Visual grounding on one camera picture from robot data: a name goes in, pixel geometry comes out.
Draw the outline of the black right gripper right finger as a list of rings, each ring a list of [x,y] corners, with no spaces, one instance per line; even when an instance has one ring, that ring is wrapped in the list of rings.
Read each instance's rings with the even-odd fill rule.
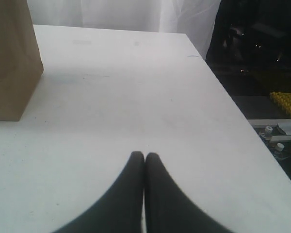
[[[148,233],[231,232],[182,192],[156,153],[146,157],[144,187]]]

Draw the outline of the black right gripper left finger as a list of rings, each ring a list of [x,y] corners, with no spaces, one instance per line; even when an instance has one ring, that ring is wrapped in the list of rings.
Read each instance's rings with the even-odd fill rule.
[[[57,233],[141,233],[145,158],[131,153],[111,187],[89,209]]]

